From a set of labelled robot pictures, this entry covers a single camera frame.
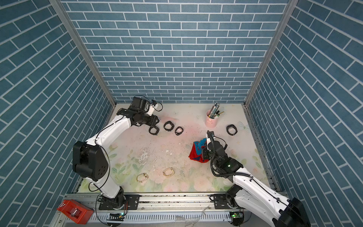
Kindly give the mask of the red blue towel cloth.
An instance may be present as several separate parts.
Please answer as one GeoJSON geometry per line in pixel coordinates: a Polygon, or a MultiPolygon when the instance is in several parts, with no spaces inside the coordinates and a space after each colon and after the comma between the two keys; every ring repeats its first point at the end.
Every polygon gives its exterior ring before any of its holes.
{"type": "Polygon", "coordinates": [[[201,141],[195,141],[192,146],[192,150],[189,154],[189,159],[200,162],[206,163],[209,161],[209,158],[203,157],[203,150],[206,148],[207,139],[204,138],[201,141]]]}

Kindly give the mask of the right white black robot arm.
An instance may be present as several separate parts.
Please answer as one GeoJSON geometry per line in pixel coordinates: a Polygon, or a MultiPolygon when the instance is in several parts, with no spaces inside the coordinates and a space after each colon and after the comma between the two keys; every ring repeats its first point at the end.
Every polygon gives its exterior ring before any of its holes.
{"type": "Polygon", "coordinates": [[[231,208],[247,209],[271,227],[311,226],[300,200],[288,199],[255,178],[242,163],[226,154],[225,147],[214,132],[207,131],[206,139],[202,157],[210,159],[212,174],[233,183],[226,192],[226,200],[231,208]]]}

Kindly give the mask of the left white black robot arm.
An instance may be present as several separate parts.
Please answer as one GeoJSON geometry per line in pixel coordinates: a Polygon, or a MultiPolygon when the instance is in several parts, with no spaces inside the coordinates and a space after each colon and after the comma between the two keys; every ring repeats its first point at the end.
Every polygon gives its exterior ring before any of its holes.
{"type": "Polygon", "coordinates": [[[122,188],[111,177],[110,145],[132,126],[157,128],[159,118],[153,113],[162,106],[156,100],[136,95],[130,106],[120,108],[114,119],[95,136],[74,144],[73,171],[93,183],[104,197],[115,199],[122,188]]]}

